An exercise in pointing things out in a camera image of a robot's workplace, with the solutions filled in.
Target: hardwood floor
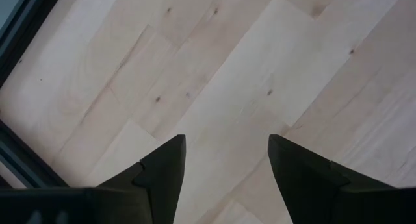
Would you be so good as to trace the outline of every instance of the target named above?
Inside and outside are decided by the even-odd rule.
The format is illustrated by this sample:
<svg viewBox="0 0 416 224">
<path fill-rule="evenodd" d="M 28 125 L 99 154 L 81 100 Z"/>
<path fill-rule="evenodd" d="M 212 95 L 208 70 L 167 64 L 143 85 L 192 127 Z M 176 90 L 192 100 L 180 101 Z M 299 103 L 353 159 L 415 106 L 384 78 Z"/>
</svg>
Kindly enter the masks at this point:
<svg viewBox="0 0 416 224">
<path fill-rule="evenodd" d="M 272 133 L 416 186 L 415 3 L 59 0 L 0 117 L 72 186 L 186 134 L 176 223 L 290 223 Z"/>
</svg>

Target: wooden floor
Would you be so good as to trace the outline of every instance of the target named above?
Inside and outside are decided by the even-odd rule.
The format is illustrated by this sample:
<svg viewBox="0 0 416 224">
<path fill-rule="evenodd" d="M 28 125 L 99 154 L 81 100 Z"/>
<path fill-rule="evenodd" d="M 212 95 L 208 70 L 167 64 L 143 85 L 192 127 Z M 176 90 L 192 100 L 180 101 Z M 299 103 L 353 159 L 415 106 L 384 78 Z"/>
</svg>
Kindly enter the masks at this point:
<svg viewBox="0 0 416 224">
<path fill-rule="evenodd" d="M 416 0 L 59 0 L 0 117 L 72 186 L 186 134 L 175 223 L 290 223 L 268 135 L 416 186 L 415 80 Z"/>
</svg>

